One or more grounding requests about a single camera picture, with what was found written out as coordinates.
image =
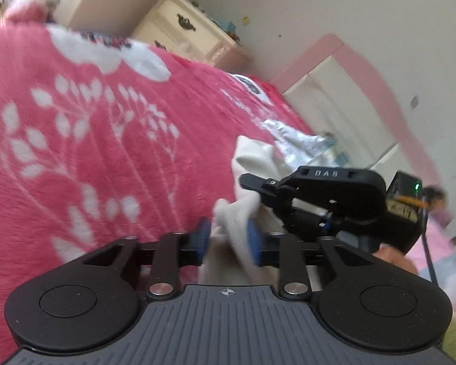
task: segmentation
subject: crosshair marking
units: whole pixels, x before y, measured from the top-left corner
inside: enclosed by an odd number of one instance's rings
[[[225,296],[236,294],[236,291],[232,290],[231,288],[225,288],[224,290],[218,292],[221,292]]]

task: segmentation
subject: pink bed frame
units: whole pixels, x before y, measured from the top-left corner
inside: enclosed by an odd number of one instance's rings
[[[332,56],[368,97],[425,185],[440,183],[441,177],[423,145],[409,129],[392,90],[377,70],[334,34],[327,34],[309,47],[295,62],[277,75],[272,84],[284,93],[323,60]]]

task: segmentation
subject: person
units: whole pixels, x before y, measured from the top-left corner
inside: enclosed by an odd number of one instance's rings
[[[456,236],[450,240],[444,235],[445,229],[453,220],[453,214],[447,206],[447,194],[441,188],[425,187],[422,197],[426,199],[429,210],[426,237],[431,260],[438,282],[441,281],[442,287],[446,287],[448,285],[446,281],[449,280],[450,275],[456,274],[456,252],[454,251]],[[381,247],[374,255],[430,280],[422,238],[417,240],[407,255],[393,247],[386,246]]]

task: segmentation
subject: white towel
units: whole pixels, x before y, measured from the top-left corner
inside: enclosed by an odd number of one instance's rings
[[[208,285],[273,285],[277,287],[278,270],[259,268],[254,264],[247,240],[247,221],[255,217],[266,232],[284,231],[282,222],[260,203],[260,195],[240,187],[239,177],[251,173],[264,179],[280,180],[291,170],[274,154],[274,147],[240,136],[231,160],[236,201],[219,199],[213,208],[213,228],[200,284]],[[309,267],[313,290],[320,284],[314,267]]]

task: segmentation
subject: pink blanket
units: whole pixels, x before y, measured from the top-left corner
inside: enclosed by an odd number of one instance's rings
[[[157,240],[233,200],[239,135],[265,119],[308,131],[282,98],[136,42],[0,28],[0,362],[19,284],[123,235]]]

